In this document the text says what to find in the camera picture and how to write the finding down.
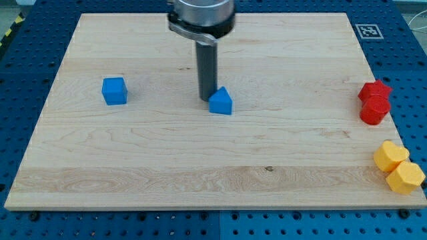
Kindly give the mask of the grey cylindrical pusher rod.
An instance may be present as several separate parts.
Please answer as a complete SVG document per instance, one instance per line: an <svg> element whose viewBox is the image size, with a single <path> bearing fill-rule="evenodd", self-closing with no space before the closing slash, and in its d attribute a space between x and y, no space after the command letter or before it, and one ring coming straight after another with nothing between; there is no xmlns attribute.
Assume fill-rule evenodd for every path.
<svg viewBox="0 0 427 240"><path fill-rule="evenodd" d="M199 97L208 102L218 89L217 46L195 43Z"/></svg>

